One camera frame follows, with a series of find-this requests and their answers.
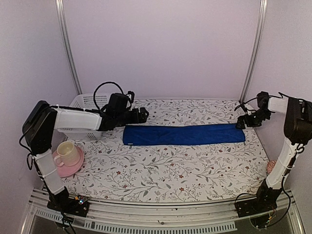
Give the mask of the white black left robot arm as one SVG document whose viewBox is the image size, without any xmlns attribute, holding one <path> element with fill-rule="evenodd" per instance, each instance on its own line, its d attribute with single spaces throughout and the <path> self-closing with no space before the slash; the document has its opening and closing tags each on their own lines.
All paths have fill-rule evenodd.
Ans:
<svg viewBox="0 0 312 234">
<path fill-rule="evenodd" d="M 132 107 L 133 92 L 113 93 L 103 107 L 99 106 L 95 97 L 93 103 L 93 109 L 85 109 L 51 105 L 45 100 L 40 100 L 22 126 L 21 139 L 26 143 L 21 146 L 28 150 L 50 198 L 63 212 L 69 211 L 73 204 L 52 160 L 52 140 L 55 131 L 70 128 L 105 132 L 127 124 L 145 123 L 149 116 L 146 108 Z"/>
</svg>

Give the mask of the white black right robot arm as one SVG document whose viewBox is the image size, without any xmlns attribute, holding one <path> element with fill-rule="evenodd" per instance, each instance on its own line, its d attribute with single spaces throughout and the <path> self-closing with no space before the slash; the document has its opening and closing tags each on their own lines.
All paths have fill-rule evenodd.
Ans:
<svg viewBox="0 0 312 234">
<path fill-rule="evenodd" d="M 255 100 L 257 110 L 248 109 L 245 102 L 239 104 L 238 107 L 245 114 L 237 119 L 235 126 L 237 129 L 260 127 L 273 113 L 285 115 L 281 152 L 272 171 L 263 180 L 257 189 L 255 199 L 251 202 L 254 211 L 261 213 L 277 207 L 277 199 L 285 191 L 284 184 L 297 156 L 312 139 L 312 103 L 283 93 L 273 96 L 264 91 L 258 93 Z"/>
</svg>

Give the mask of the white plastic basket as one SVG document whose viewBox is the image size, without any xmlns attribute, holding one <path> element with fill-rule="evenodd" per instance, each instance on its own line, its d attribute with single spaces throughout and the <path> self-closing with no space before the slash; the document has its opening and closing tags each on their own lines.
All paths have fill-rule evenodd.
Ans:
<svg viewBox="0 0 312 234">
<path fill-rule="evenodd" d="M 93 97 L 93 94 L 82 94 L 76 96 L 72 101 L 70 107 L 73 107 L 73 110 L 57 106 L 58 115 L 54 129 L 73 140 L 100 139 L 102 131 L 98 129 L 101 117 L 99 114 L 89 111 L 96 109 L 94 101 L 98 106 L 103 106 L 108 103 L 108 100 L 107 93 L 96 95 L 96 97 Z"/>
</svg>

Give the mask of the blue towel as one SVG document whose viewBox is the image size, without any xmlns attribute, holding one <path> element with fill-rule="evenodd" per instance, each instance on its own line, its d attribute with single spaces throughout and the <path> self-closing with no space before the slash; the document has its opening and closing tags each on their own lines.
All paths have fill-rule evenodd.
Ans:
<svg viewBox="0 0 312 234">
<path fill-rule="evenodd" d="M 210 124 L 194 126 L 138 126 L 128 125 L 123 131 L 123 143 L 133 146 L 157 145 L 208 145 L 241 143 L 246 140 L 235 124 Z"/>
</svg>

